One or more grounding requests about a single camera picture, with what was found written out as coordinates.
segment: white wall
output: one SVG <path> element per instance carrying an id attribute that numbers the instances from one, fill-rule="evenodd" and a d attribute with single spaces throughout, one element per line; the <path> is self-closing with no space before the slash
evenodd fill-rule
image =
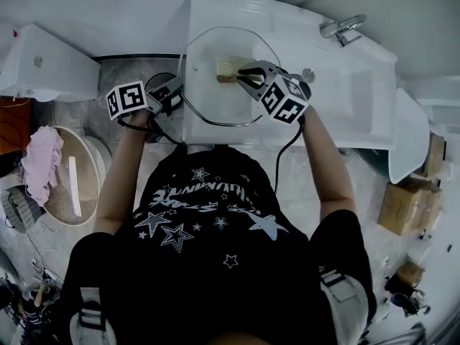
<path id="1" fill-rule="evenodd" d="M 460 0 L 278 0 L 333 19 L 366 14 L 359 31 L 395 53 L 405 79 L 460 74 Z"/>
<path id="2" fill-rule="evenodd" d="M 90 56 L 180 53 L 187 0 L 0 0 L 0 20 L 35 23 Z"/>

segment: floor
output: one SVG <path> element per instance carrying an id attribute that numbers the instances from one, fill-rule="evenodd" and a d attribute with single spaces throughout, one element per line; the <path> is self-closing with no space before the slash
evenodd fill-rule
<path id="1" fill-rule="evenodd" d="M 121 132 L 121 127 L 109 120 L 104 95 L 113 86 L 130 82 L 148 80 L 152 75 L 163 71 L 176 73 L 178 61 L 175 59 L 123 59 L 102 62 L 100 77 L 100 98 L 80 103 L 37 103 L 34 120 L 41 125 L 61 125 L 101 140 L 113 154 Z M 180 138 L 182 114 L 174 114 L 175 127 L 170 135 Z M 158 162 L 174 150 L 174 145 L 162 139 L 158 144 L 146 144 L 137 181 L 136 206 L 150 173 Z M 279 147 L 235 146 L 237 149 L 257 160 L 265 169 L 270 180 L 275 179 L 275 161 Z M 374 277 L 374 291 L 377 299 L 382 298 L 382 284 L 385 276 L 391 275 L 404 259 L 410 243 L 377 225 L 385 185 L 387 180 L 377 175 L 353 150 L 345 150 L 344 161 L 349 170 L 358 217 L 362 225 L 364 243 Z M 282 212 L 292 224 L 308 236 L 314 232 L 319 222 L 319 200 L 316 195 L 306 150 L 291 147 L 283 155 L 280 163 L 280 185 L 278 199 Z M 35 280 L 36 272 L 31 265 L 33 258 L 64 277 L 73 246 L 83 236 L 90 234 L 92 224 L 80 227 L 60 226 L 49 216 L 43 216 L 27 235 L 17 234 L 0 224 L 0 247 L 17 268 L 24 283 Z"/>

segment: star print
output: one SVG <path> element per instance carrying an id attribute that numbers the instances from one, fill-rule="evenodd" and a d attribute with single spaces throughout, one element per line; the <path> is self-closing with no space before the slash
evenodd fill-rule
<path id="1" fill-rule="evenodd" d="M 195 173 L 192 180 L 199 179 L 201 182 L 203 182 L 204 181 L 203 178 L 209 175 L 209 173 L 206 172 L 203 168 L 198 169 L 198 170 L 192 170 L 192 171 Z"/>
<path id="2" fill-rule="evenodd" d="M 226 254 L 226 256 L 227 257 L 223 264 L 229 266 L 229 270 L 231 270 L 233 266 L 238 266 L 238 262 L 236 261 L 236 255 L 229 256 L 228 254 Z"/>
<path id="3" fill-rule="evenodd" d="M 219 229 L 222 230 L 225 225 L 228 225 L 225 222 L 225 217 L 216 217 L 216 222 L 214 223 L 214 226 L 218 226 Z"/>
<path id="4" fill-rule="evenodd" d="M 278 230 L 289 232 L 284 226 L 276 223 L 276 217 L 273 215 L 259 217 L 247 211 L 242 212 L 247 214 L 254 222 L 254 225 L 252 225 L 249 230 L 263 230 L 271 238 L 271 240 L 277 239 Z"/>
<path id="5" fill-rule="evenodd" d="M 166 218 L 163 218 L 164 215 L 165 215 L 165 212 L 161 212 L 161 213 L 159 213 L 157 215 L 154 215 L 152 212 L 149 212 L 149 216 L 144 221 L 139 222 L 134 227 L 140 227 L 140 226 L 148 225 L 149 226 L 150 237 L 152 238 L 158 225 L 167 224 L 167 223 L 171 222 L 170 220 L 167 220 Z"/>
<path id="6" fill-rule="evenodd" d="M 175 229 L 170 229 L 166 226 L 161 226 L 161 228 L 167 235 L 161 242 L 161 245 L 172 244 L 179 253 L 182 250 L 182 242 L 184 240 L 193 239 L 192 235 L 183 231 L 184 224 L 179 225 Z"/>

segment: bathroom sink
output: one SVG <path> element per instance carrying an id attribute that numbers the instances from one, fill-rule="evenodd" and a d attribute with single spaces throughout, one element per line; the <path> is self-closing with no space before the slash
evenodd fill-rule
<path id="1" fill-rule="evenodd" d="M 189 41 L 216 26 L 256 32 L 289 73 L 313 71 L 310 102 L 338 147 L 392 149 L 396 56 L 366 37 L 340 48 L 320 35 L 324 21 L 319 14 L 272 0 L 191 0 Z M 358 35 L 346 33 L 350 40 Z M 231 36 L 228 33 L 216 39 L 206 33 L 189 45 L 185 94 L 209 119 L 241 123 L 254 118 L 254 100 L 237 84 L 217 83 L 215 62 L 211 57 L 206 65 L 204 60 L 210 47 L 222 50 L 226 40 L 234 42 Z M 245 45 L 245 56 L 276 63 L 263 41 L 236 41 Z M 190 109 L 184 112 L 187 143 L 284 145 L 297 130 L 296 124 L 283 126 L 266 117 L 248 127 L 219 127 L 204 123 Z"/>

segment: cardboard box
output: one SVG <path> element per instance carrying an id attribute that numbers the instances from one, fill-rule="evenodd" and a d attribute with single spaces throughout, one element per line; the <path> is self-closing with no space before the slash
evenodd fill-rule
<path id="1" fill-rule="evenodd" d="M 431 133 L 428 154 L 426 155 L 425 162 L 416 173 L 425 178 L 437 175 L 442 170 L 445 149 L 446 143 L 444 138 Z"/>
<path id="2" fill-rule="evenodd" d="M 379 224 L 397 235 L 430 229 L 439 214 L 441 190 L 427 180 L 388 183 Z"/>
<path id="3" fill-rule="evenodd" d="M 407 261 L 397 269 L 396 276 L 398 276 L 403 283 L 410 285 L 412 288 L 416 288 L 418 283 L 422 280 L 423 268 L 411 261 Z"/>

